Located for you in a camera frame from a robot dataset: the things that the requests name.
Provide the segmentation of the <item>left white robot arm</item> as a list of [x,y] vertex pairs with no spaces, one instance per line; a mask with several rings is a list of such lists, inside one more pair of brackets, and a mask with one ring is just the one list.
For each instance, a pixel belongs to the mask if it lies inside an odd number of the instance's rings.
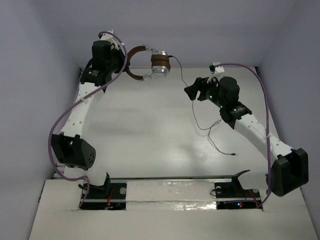
[[52,165],[59,162],[78,170],[80,175],[74,181],[87,180],[98,196],[106,197],[111,193],[108,174],[96,159],[96,150],[87,142],[86,134],[107,86],[115,80],[112,75],[119,76],[124,69],[125,52],[112,38],[94,41],[91,52],[92,58],[79,78],[75,102],[63,113],[66,123],[57,134],[49,133],[48,153]]

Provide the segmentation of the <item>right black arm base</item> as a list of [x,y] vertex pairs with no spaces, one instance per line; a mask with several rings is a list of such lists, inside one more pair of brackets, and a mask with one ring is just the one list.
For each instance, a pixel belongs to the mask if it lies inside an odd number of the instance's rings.
[[262,209],[259,191],[243,189],[239,177],[249,170],[232,175],[230,182],[218,182],[210,191],[210,195],[216,198],[218,210]]

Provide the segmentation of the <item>brown silver headphones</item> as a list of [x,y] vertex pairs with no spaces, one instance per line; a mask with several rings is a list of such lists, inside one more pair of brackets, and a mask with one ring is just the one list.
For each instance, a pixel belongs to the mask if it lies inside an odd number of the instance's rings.
[[[151,74],[136,75],[130,70],[130,61],[134,55],[140,52],[151,53]],[[127,53],[127,69],[126,73],[136,81],[144,81],[146,79],[165,78],[171,70],[170,58],[166,51],[158,50],[147,45],[139,45],[132,48]]]

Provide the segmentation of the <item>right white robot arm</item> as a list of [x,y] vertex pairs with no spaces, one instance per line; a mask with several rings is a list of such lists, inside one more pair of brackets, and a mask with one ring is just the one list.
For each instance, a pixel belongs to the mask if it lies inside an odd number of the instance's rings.
[[231,192],[238,197],[249,189],[267,190],[282,197],[309,181],[308,154],[283,143],[257,120],[252,111],[239,101],[240,87],[232,77],[220,80],[198,77],[184,88],[189,99],[209,100],[219,108],[221,119],[245,137],[267,160],[266,173],[244,170],[233,176]]

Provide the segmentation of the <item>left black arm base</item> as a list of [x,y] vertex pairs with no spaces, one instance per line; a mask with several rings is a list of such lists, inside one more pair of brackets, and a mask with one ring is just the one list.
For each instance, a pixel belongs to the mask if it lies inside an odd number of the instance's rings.
[[82,190],[81,210],[126,210],[126,181],[111,179],[107,174],[103,185],[89,185],[89,192],[86,197],[87,183],[79,184],[78,186]]

